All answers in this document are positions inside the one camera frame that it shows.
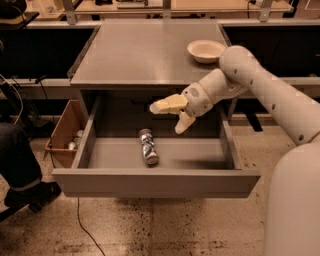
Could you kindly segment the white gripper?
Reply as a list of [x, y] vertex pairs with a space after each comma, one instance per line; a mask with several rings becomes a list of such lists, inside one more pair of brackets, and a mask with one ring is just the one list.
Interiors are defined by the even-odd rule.
[[213, 108], [213, 103], [205, 89], [197, 82], [186, 87], [181, 95], [174, 94], [155, 101], [149, 107], [153, 114], [178, 114], [175, 126], [177, 134], [184, 133], [196, 120]]

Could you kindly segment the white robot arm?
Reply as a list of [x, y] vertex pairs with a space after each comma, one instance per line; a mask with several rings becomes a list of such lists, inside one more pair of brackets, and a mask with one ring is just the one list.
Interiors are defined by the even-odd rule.
[[242, 46], [226, 48], [219, 67], [182, 93], [154, 102], [177, 114], [178, 134], [223, 99], [249, 90], [296, 144], [271, 178], [263, 256], [320, 256], [320, 104], [264, 69]]

